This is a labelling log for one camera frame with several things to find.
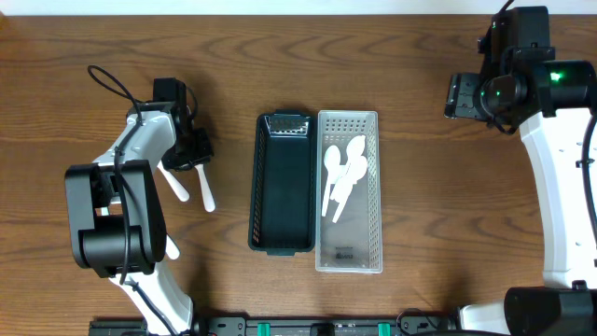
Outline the white plastic spoon diagonal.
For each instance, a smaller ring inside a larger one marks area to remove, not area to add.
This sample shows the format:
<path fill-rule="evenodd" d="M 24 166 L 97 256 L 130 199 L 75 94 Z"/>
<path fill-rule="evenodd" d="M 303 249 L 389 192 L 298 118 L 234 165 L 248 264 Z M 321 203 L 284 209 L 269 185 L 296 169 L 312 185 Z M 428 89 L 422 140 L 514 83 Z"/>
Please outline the white plastic spoon diagonal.
<path fill-rule="evenodd" d="M 348 170 L 351 162 L 358 156 L 363 156 L 365 150 L 366 137 L 364 135 L 358 135 L 354 137 L 346 147 L 347 162 L 340 168 L 340 172 L 336 183 L 343 177 Z"/>

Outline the white plastic utensil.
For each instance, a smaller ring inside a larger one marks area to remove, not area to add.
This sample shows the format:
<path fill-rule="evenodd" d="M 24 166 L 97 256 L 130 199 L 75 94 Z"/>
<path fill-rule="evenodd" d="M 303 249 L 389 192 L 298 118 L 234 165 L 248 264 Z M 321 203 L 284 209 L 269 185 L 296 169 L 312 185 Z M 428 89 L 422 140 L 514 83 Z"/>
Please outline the white plastic utensil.
<path fill-rule="evenodd" d="M 162 164 L 162 161 L 158 163 L 158 169 L 165 177 L 166 181 L 168 182 L 169 186 L 172 188 L 174 194 L 181 202 L 187 202 L 190 198 L 190 195 L 186 188 L 174 177 L 174 175 L 166 170 Z"/>

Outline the white plastic spoon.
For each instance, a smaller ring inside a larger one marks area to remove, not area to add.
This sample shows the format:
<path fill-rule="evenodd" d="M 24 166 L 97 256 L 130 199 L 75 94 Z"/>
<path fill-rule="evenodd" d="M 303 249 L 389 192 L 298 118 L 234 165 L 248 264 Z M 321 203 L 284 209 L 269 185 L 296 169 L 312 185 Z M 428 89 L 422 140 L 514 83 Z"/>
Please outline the white plastic spoon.
<path fill-rule="evenodd" d="M 353 190 L 353 185 L 364 177 L 368 169 L 368 159 L 364 156 L 358 156 L 354 159 L 345 175 L 340 178 L 332 192 L 332 200 L 339 205 L 336 209 L 332 222 L 336 223 L 348 201 Z"/>
<path fill-rule="evenodd" d="M 323 201 L 322 201 L 321 215 L 323 217 L 326 216 L 329 198 L 330 198 L 331 186 L 333 183 L 336 182 L 336 180 L 338 178 L 338 174 L 340 171 L 340 159 L 341 159 L 340 149 L 337 146 L 332 145 L 326 150 L 326 153 L 324 155 L 324 166 L 326 167 L 326 170 L 327 170 L 327 178 L 326 178 L 326 186 L 325 186 L 325 190 L 324 190 L 324 197 L 323 197 Z"/>

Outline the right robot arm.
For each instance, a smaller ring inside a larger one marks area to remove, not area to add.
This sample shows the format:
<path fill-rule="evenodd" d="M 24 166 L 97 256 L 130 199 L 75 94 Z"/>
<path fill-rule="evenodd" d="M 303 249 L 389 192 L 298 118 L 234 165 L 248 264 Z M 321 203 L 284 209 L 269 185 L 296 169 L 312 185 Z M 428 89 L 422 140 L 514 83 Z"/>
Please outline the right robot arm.
<path fill-rule="evenodd" d="M 544 6 L 507 2 L 478 42 L 477 73 L 452 76 L 444 114 L 518 134 L 535 177 L 543 285 L 461 307 L 461 335 L 592 335 L 596 331 L 596 72 L 561 61 Z"/>

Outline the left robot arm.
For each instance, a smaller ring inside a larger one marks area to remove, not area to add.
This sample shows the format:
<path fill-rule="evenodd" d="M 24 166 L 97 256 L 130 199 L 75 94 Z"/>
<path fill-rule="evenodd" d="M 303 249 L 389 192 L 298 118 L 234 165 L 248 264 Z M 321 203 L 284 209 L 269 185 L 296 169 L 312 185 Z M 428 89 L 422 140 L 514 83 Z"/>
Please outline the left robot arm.
<path fill-rule="evenodd" d="M 142 313 L 148 335 L 208 332 L 167 265 L 179 250 L 154 181 L 159 167 L 189 171 L 214 154 L 206 131 L 193 125 L 187 104 L 194 99 L 184 82 L 155 79 L 152 99 L 133 102 L 115 143 L 64 176 L 76 264 L 120 287 Z"/>

